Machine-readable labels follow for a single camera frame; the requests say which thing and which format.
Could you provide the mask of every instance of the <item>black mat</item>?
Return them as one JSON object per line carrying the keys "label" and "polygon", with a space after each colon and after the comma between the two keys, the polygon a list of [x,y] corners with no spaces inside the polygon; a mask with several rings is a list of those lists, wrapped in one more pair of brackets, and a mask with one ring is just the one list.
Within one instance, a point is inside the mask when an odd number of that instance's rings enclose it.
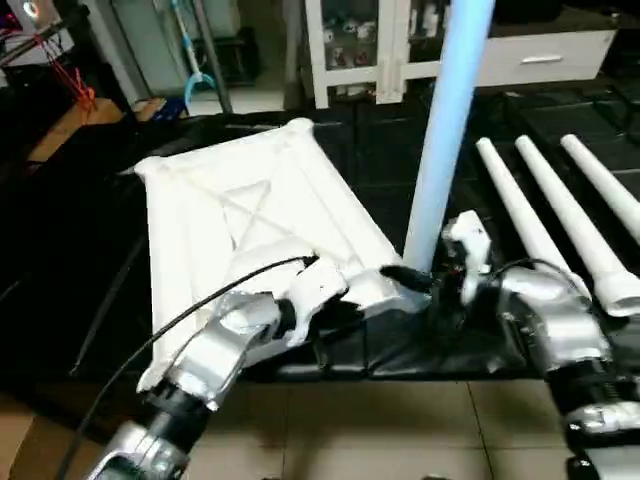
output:
{"label": "black mat", "polygon": [[[534,203],[571,267],[586,275],[575,249],[538,190],[513,141],[529,134],[566,181],[623,262],[640,273],[639,247],[559,148],[577,134],[640,198],[639,89],[499,94],[478,97],[458,160],[447,216],[476,210],[497,262],[525,255],[484,170],[474,142],[490,137]],[[428,117],[428,101],[356,105],[307,112],[319,144],[398,251],[402,250]],[[0,192],[0,318],[3,374],[68,379],[89,325],[130,250],[141,253],[118,287],[78,381],[100,380],[150,334],[144,187],[118,172],[148,155],[171,155],[250,135],[296,115],[267,113],[191,118],[175,124],[81,129],[20,188]],[[388,314],[257,365],[257,381],[513,378],[534,372],[491,315],[476,316],[455,338],[446,314]],[[321,333],[333,332],[324,324]],[[604,318],[627,364],[640,372],[638,328]],[[149,358],[130,375],[139,374]]]}

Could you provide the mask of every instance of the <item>white floor tile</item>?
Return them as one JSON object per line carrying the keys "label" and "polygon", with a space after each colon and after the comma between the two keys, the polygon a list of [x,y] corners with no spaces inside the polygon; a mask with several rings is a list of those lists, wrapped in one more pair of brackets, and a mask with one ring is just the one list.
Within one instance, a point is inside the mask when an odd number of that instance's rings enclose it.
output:
{"label": "white floor tile", "polygon": [[289,446],[284,480],[491,480],[481,449],[355,448],[309,450]]}
{"label": "white floor tile", "polygon": [[211,416],[199,445],[284,445],[288,387],[239,384],[232,388],[222,408]]}
{"label": "white floor tile", "polygon": [[563,448],[489,450],[494,480],[566,480],[570,457]]}
{"label": "white floor tile", "polygon": [[466,383],[324,383],[291,388],[288,445],[482,446]]}
{"label": "white floor tile", "polygon": [[198,445],[191,454],[186,480],[262,480],[282,478],[282,449],[255,445]]}
{"label": "white floor tile", "polygon": [[538,380],[469,382],[488,448],[563,447],[560,417]]}

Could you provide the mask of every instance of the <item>white plastic cone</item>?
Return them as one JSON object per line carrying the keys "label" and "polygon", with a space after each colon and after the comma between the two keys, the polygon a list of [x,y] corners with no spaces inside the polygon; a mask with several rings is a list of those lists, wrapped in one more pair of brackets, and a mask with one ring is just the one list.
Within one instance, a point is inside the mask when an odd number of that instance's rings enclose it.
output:
{"label": "white plastic cone", "polygon": [[640,202],[575,135],[565,135],[560,143],[636,242],[640,243]]}
{"label": "white plastic cone", "polygon": [[[529,256],[546,260],[565,270],[580,288],[581,293],[587,298],[591,298],[584,280],[573,273],[569,265],[567,265],[560,250],[558,250],[549,232],[547,232],[520,187],[518,187],[491,140],[481,138],[476,143],[476,147]],[[544,265],[536,265],[536,268],[556,273]]]}
{"label": "white plastic cone", "polygon": [[521,136],[516,147],[591,273],[602,307],[613,317],[640,313],[640,279],[624,267],[531,139]]}

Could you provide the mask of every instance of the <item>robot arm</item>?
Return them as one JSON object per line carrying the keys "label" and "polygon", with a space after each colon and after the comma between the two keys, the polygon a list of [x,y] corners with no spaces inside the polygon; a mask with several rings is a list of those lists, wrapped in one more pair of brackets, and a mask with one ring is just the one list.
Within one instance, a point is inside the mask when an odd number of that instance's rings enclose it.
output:
{"label": "robot arm", "polygon": [[[481,232],[474,212],[463,213],[445,230],[445,238],[460,242],[465,252],[475,246],[476,255],[472,260],[467,255],[465,262],[462,303],[471,300],[465,292],[486,288],[498,293],[497,318],[524,346],[561,416],[575,455],[567,461],[569,479],[640,478],[638,385],[616,360],[590,302],[557,272],[514,267],[499,281],[483,285],[489,281],[483,275],[488,237]],[[478,250],[486,252],[485,261]],[[469,275],[471,267],[476,271]],[[476,300],[483,301],[482,294]]]}
{"label": "robot arm", "polygon": [[242,369],[304,343],[315,313],[347,290],[336,265],[319,259],[281,299],[270,293],[228,294],[223,313],[176,354],[148,392],[143,414],[120,427],[87,479],[180,478],[209,415],[220,408]]}
{"label": "robot arm", "polygon": [[[497,318],[524,346],[545,379],[561,416],[570,480],[630,480],[640,472],[640,395],[634,378],[616,361],[590,303],[557,272],[510,268],[489,274],[490,240],[474,212],[445,229],[465,252],[463,306],[498,293]],[[383,271],[424,290],[431,277],[403,267]],[[315,313],[345,295],[350,282],[320,259],[303,270],[279,300],[271,294],[229,294],[211,319],[179,352],[145,401],[143,415],[123,425],[89,480],[177,479],[243,368],[306,341]]]}

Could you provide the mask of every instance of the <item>drawer handle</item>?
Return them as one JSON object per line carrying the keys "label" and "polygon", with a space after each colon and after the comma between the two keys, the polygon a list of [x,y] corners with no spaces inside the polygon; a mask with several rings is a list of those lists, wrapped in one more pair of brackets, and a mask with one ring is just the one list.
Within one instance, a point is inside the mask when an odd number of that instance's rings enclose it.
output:
{"label": "drawer handle", "polygon": [[532,65],[536,63],[557,63],[564,59],[562,55],[538,55],[535,57],[526,57],[520,61],[520,65]]}

